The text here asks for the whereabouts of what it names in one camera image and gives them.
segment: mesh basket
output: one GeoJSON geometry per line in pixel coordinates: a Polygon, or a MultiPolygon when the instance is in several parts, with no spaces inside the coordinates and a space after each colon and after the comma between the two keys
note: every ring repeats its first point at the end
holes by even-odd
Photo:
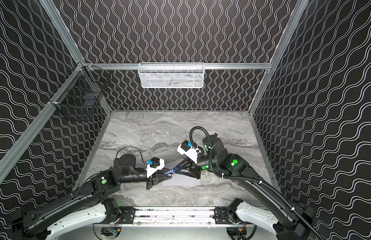
{"type": "Polygon", "coordinates": [[[204,63],[139,63],[143,88],[202,88],[204,63]]]}
{"type": "Polygon", "coordinates": [[[97,114],[111,75],[93,66],[83,67],[56,103],[60,114],[70,121],[90,121],[97,114]]]}

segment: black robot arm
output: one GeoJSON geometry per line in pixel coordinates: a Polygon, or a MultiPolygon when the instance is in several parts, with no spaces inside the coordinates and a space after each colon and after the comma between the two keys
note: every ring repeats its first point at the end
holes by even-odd
{"type": "Polygon", "coordinates": [[[279,222],[274,224],[273,228],[279,240],[307,239],[310,232],[313,232],[318,239],[324,240],[311,226],[315,212],[310,206],[300,207],[297,203],[287,200],[258,175],[241,156],[228,153],[216,133],[209,135],[204,128],[194,127],[190,131],[190,145],[193,148],[196,149],[197,145],[192,139],[192,133],[197,129],[206,134],[203,146],[207,155],[199,156],[197,163],[189,161],[188,169],[192,169],[195,176],[200,177],[200,171],[207,170],[222,178],[236,181],[259,199],[278,219],[279,222]]]}
{"type": "MultiPolygon", "coordinates": [[[[158,160],[157,158],[150,160],[151,167],[155,167],[158,160]]],[[[12,238],[43,239],[49,234],[47,228],[59,219],[80,208],[98,203],[103,203],[107,211],[104,223],[113,222],[119,217],[118,207],[115,201],[106,199],[120,190],[121,183],[146,182],[147,189],[150,189],[161,181],[171,178],[161,174],[167,169],[156,171],[147,178],[146,170],[135,168],[135,165],[135,156],[125,154],[115,158],[113,167],[93,175],[71,193],[37,209],[17,209],[11,215],[12,238]]]]}

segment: aluminum frame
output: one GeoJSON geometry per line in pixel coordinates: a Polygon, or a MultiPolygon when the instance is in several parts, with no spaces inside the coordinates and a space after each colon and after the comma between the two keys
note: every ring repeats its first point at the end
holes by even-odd
{"type": "Polygon", "coordinates": [[[261,154],[263,156],[265,167],[267,168],[268,174],[270,175],[271,184],[272,184],[272,186],[274,188],[276,188],[280,192],[279,184],[276,181],[275,173],[272,170],[271,162],[270,162],[270,159],[268,158],[267,151],[265,150],[265,147],[264,147],[262,138],[260,137],[260,133],[259,133],[259,131],[257,129],[255,119],[252,116],[252,114],[249,113],[248,115],[250,117],[251,126],[252,126],[252,129],[254,130],[255,137],[256,137],[256,140],[257,140],[258,145],[259,145],[260,152],[261,152],[261,154]]]}
{"type": "Polygon", "coordinates": [[[84,167],[81,170],[81,173],[79,175],[79,178],[77,179],[77,181],[76,181],[75,186],[73,187],[73,189],[76,189],[78,186],[80,186],[80,185],[83,184],[84,179],[85,179],[85,177],[87,175],[87,172],[89,170],[89,167],[91,166],[92,160],[95,157],[96,151],[99,148],[99,145],[101,143],[101,140],[103,139],[104,133],[106,132],[106,129],[107,129],[107,126],[109,124],[109,120],[110,119],[111,119],[111,115],[108,114],[107,117],[106,117],[106,119],[104,120],[103,126],[101,127],[101,130],[99,132],[99,135],[96,138],[95,144],[93,145],[93,147],[92,147],[92,149],[91,149],[91,151],[89,153],[89,156],[87,157],[87,161],[84,164],[84,167]]]}
{"type": "MultiPolygon", "coordinates": [[[[79,63],[63,85],[53,95],[51,102],[58,101],[64,91],[66,91],[76,77],[82,73],[81,69],[82,64],[79,63]]],[[[29,124],[21,136],[15,141],[8,152],[0,160],[0,185],[19,161],[20,157],[24,154],[29,145],[33,142],[35,137],[39,134],[47,121],[50,119],[52,114],[56,111],[55,106],[51,102],[46,103],[44,108],[39,112],[35,119],[29,124]]]]}
{"type": "MultiPolygon", "coordinates": [[[[86,63],[104,70],[137,70],[138,63],[86,63]]],[[[204,63],[205,70],[271,69],[270,63],[204,63]]]]}
{"type": "Polygon", "coordinates": [[[255,113],[255,110],[259,105],[260,99],[262,98],[271,80],[272,75],[274,74],[276,68],[278,67],[280,60],[282,59],[285,49],[287,48],[291,40],[291,37],[295,32],[296,27],[298,26],[300,18],[302,17],[303,12],[305,11],[308,5],[308,2],[309,0],[298,0],[298,2],[296,3],[294,11],[292,12],[291,17],[285,27],[284,33],[279,41],[278,47],[276,48],[274,55],[272,56],[271,59],[272,67],[263,76],[263,79],[260,82],[260,86],[256,91],[255,97],[252,100],[252,103],[249,108],[249,112],[251,114],[255,113]]]}
{"type": "Polygon", "coordinates": [[[63,19],[61,18],[59,10],[56,8],[53,0],[40,0],[42,7],[44,7],[45,12],[48,14],[49,18],[53,26],[56,28],[58,33],[61,36],[65,46],[69,53],[71,54],[72,58],[76,61],[76,63],[84,62],[84,57],[79,51],[75,41],[72,38],[72,35],[68,31],[67,26],[65,25],[63,19]]]}
{"type": "MultiPolygon", "coordinates": [[[[242,227],[242,224],[216,224],[215,207],[135,207],[132,224],[117,227],[242,227]]],[[[110,227],[112,224],[94,224],[110,227]]]]}

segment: wavy line pattern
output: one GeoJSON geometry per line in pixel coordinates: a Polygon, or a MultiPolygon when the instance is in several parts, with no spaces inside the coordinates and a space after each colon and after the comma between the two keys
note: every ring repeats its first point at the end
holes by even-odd
{"type": "Polygon", "coordinates": [[[87,62],[270,62],[297,0],[54,0],[87,62]]]}
{"type": "Polygon", "coordinates": [[[0,159],[75,65],[38,0],[0,0],[0,159]]]}
{"type": "Polygon", "coordinates": [[[309,2],[254,119],[323,236],[371,240],[371,0],[309,2]]]}
{"type": "Polygon", "coordinates": [[[153,89],[137,71],[114,71],[104,96],[116,110],[248,110],[264,72],[207,70],[203,88],[153,89]]]}
{"type": "Polygon", "coordinates": [[[34,208],[72,191],[105,120],[99,107],[93,122],[69,122],[56,111],[0,185],[0,233],[10,213],[34,208]]]}
{"type": "MultiPolygon", "coordinates": [[[[0,159],[75,63],[38,0],[0,0],[0,159]]],[[[0,239],[10,214],[70,192],[105,120],[69,122],[55,112],[0,185],[0,239]]]]}

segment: metal bracket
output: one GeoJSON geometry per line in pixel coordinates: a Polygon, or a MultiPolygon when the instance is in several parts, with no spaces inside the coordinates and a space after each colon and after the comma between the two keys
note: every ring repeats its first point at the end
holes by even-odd
{"type": "MultiPolygon", "coordinates": [[[[86,63],[104,70],[137,70],[138,63],[86,63]]],[[[270,69],[270,63],[205,63],[205,70],[270,69]]]]}
{"type": "Polygon", "coordinates": [[[119,224],[132,224],[135,219],[134,207],[120,207],[121,222],[119,224]]]}
{"type": "Polygon", "coordinates": [[[226,207],[216,207],[215,213],[215,224],[231,224],[228,217],[228,209],[226,207]]]}

